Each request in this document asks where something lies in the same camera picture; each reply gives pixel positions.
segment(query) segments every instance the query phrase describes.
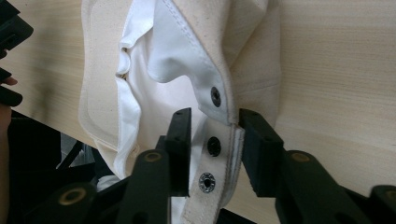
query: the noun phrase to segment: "wooden table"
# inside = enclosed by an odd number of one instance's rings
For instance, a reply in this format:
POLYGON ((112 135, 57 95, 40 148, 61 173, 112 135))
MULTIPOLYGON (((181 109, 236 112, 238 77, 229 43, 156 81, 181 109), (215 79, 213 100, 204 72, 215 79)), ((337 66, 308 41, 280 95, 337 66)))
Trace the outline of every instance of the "wooden table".
MULTIPOLYGON (((93 146, 78 123, 84 52, 80 1, 10 1, 35 28, 1 66, 20 82, 22 114, 93 146)), ((281 1, 282 88, 276 130, 339 184, 367 195, 396 185, 396 2, 281 1)), ((228 209, 277 223, 242 169, 228 209)))

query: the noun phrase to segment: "canvas bag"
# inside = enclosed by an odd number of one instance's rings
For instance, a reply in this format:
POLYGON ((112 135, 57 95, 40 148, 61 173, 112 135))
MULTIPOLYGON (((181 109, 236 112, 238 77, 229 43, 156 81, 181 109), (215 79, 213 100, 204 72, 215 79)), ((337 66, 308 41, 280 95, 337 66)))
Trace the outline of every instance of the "canvas bag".
POLYGON ((277 1, 86 0, 82 23, 79 119, 110 169, 128 176, 135 157, 166 133, 172 114, 191 107, 190 198, 172 199, 172 221, 215 222, 239 173, 238 108, 276 120, 277 1), (217 157, 206 150, 213 136, 221 142, 217 157), (210 193, 198 184, 203 173, 216 179, 210 193))

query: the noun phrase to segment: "human hand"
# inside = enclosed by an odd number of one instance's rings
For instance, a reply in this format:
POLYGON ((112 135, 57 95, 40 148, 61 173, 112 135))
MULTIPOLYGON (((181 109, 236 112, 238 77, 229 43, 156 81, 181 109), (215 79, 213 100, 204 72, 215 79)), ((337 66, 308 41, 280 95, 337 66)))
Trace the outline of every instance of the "human hand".
MULTIPOLYGON (((13 77, 8 77, 4 80, 1 80, 0 84, 3 83, 12 86, 17 84, 18 81, 13 77)), ((9 123, 11 122, 11 112, 11 107, 0 104, 0 137, 5 136, 7 133, 9 123)))

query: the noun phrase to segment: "light wood tabletop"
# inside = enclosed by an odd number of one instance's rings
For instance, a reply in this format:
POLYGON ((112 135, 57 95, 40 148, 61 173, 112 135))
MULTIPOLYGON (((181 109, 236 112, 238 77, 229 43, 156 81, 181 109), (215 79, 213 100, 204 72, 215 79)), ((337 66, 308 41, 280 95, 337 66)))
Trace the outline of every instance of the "light wood tabletop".
MULTIPOLYGON (((84 69, 80 1, 9 1, 35 28, 0 62, 24 100, 15 110, 88 145, 78 123, 84 69)), ((282 86, 276 131, 313 154, 342 186, 396 186, 396 2, 282 0, 282 86)), ((227 206, 277 223, 241 170, 227 206)))

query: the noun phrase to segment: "black object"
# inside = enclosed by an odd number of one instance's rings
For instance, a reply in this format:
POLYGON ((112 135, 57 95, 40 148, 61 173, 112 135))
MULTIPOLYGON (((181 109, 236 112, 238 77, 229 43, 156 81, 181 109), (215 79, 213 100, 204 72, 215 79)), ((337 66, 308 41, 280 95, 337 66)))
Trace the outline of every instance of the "black object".
MULTIPOLYGON (((260 114, 245 109, 239 114, 246 131, 242 160, 250 182, 259 197, 276 198, 281 223, 396 223, 396 187, 377 186, 369 198, 342 188, 312 155, 286 151, 260 114)), ((169 197, 188 193, 184 189, 188 175, 177 172, 169 162, 188 169, 190 122, 189 109, 177 111, 167 135, 160 137, 156 149, 138 156, 130 177, 99 193, 90 192, 84 184, 72 186, 72 190, 83 188, 89 200, 79 199, 81 203, 73 203, 70 209, 56 209, 70 190, 61 189, 35 213, 33 223, 169 223, 169 197), (173 139, 172 143, 166 144, 166 139, 173 139), (39 218, 43 216, 51 216, 46 218, 52 222, 43 222, 39 218)), ((221 210, 218 224, 222 223, 252 222, 221 210)))
MULTIPOLYGON (((12 50, 27 39, 33 28, 21 19, 20 12, 6 0, 0 0, 0 59, 7 56, 7 50, 12 50)), ((10 73, 0 70, 0 82, 10 73)), ((22 101, 22 95, 0 86, 0 104, 17 106, 22 101)))

